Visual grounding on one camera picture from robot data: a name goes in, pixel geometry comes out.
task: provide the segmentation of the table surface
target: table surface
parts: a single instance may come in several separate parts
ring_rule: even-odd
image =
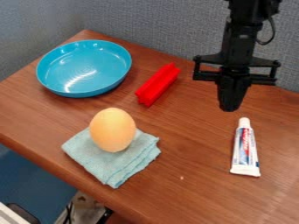
[[[120,44],[134,65],[119,88],[87,99],[49,92],[35,77],[39,59],[0,83],[0,142],[136,223],[298,223],[299,94],[252,86],[242,108],[219,109],[216,85],[192,80],[192,62],[94,31],[66,43]],[[135,91],[171,61],[178,81],[151,108]],[[160,137],[159,158],[114,190],[62,151],[62,144],[108,107],[124,109],[143,131]],[[230,174],[239,118],[256,132],[260,178]]]

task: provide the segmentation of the cloth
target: cloth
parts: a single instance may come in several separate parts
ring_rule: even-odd
[[[160,154],[158,141],[158,137],[139,129],[128,147],[120,152],[111,153],[95,145],[90,129],[84,129],[62,148],[104,185],[119,188]]]

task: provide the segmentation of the red block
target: red block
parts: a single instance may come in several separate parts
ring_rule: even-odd
[[[166,89],[176,80],[180,71],[182,70],[175,67],[174,63],[163,66],[147,80],[144,85],[135,91],[138,102],[143,103],[147,107],[151,107]]]

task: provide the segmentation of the egg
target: egg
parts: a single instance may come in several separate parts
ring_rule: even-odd
[[[136,135],[132,116],[120,108],[107,108],[98,112],[88,126],[91,138],[98,147],[110,152],[122,151]]]

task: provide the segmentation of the toothpaste tube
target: toothpaste tube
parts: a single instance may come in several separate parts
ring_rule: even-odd
[[[255,133],[246,117],[238,122],[230,172],[260,177]]]

